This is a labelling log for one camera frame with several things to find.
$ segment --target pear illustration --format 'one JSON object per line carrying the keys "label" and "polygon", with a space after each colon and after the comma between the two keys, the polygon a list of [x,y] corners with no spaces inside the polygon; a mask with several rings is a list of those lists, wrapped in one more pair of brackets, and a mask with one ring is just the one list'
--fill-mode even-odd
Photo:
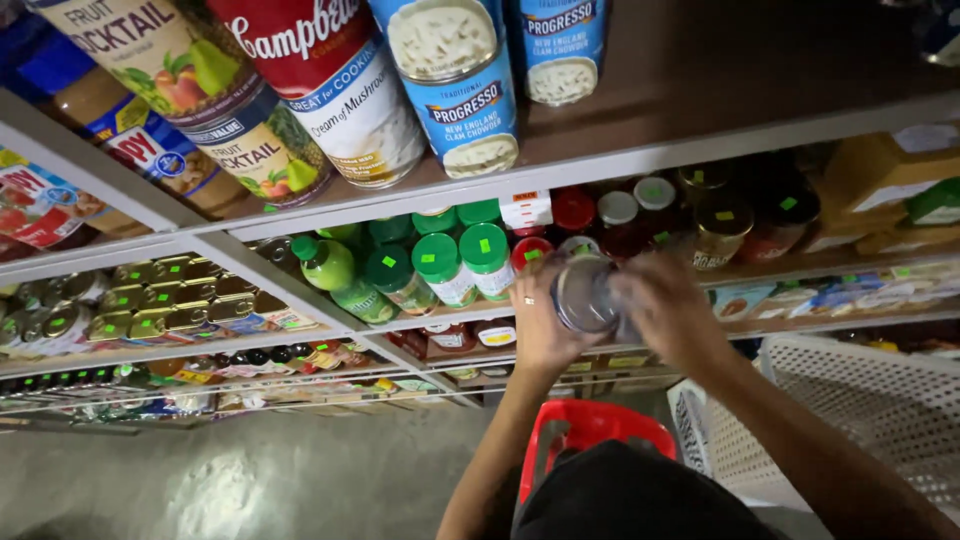
{"label": "pear illustration", "polygon": [[189,54],[197,73],[197,84],[210,96],[229,87],[240,70],[240,62],[227,56],[202,37],[190,43]]}
{"label": "pear illustration", "polygon": [[319,174],[317,169],[303,160],[292,159],[287,163],[287,184],[293,191],[306,189],[317,180]]}

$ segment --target person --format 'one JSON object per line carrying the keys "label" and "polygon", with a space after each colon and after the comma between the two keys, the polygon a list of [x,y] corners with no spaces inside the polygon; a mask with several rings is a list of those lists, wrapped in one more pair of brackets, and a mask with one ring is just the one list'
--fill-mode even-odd
{"label": "person", "polygon": [[[510,480],[540,404],[567,366],[603,338],[576,334],[557,319],[549,287],[558,271],[547,263],[523,273],[511,291],[516,367],[446,507],[439,540],[510,534],[510,523],[504,528],[494,515],[498,501],[510,498],[502,497],[505,489],[513,510]],[[834,536],[960,538],[960,529],[904,479],[734,350],[688,265],[667,254],[643,255],[614,273],[611,285],[646,345],[750,430]],[[516,538],[778,537],[711,479],[618,441],[561,462],[518,513],[506,514]]]}

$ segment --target concrete floor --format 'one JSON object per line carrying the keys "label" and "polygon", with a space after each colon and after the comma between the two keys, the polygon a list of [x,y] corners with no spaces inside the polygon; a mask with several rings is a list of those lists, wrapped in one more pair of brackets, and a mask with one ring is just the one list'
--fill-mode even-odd
{"label": "concrete floor", "polygon": [[[662,395],[645,403],[669,414]],[[491,417],[260,412],[136,437],[9,433],[0,538],[431,538]],[[808,515],[771,519],[825,537]]]}

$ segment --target hand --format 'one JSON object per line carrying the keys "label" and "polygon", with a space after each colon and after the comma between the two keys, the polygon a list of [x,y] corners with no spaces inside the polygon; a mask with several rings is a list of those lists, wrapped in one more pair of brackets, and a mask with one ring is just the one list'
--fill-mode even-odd
{"label": "hand", "polygon": [[555,379],[604,334],[577,333],[560,322],[550,283],[563,262],[556,255],[535,262],[523,269],[510,288],[510,303],[516,311],[516,369]]}
{"label": "hand", "polygon": [[610,278],[644,342],[693,379],[740,362],[685,261],[667,253],[632,258]]}

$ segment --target white jar lid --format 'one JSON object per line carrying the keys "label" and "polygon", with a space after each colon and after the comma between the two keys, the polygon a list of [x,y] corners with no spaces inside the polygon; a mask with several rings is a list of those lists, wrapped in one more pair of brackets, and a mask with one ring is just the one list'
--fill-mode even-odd
{"label": "white jar lid", "polygon": [[634,186],[634,197],[648,210],[662,210],[673,204],[677,189],[667,180],[648,176]]}
{"label": "white jar lid", "polygon": [[597,201],[597,213],[608,225],[629,223],[639,210],[636,199],[624,191],[611,191]]}

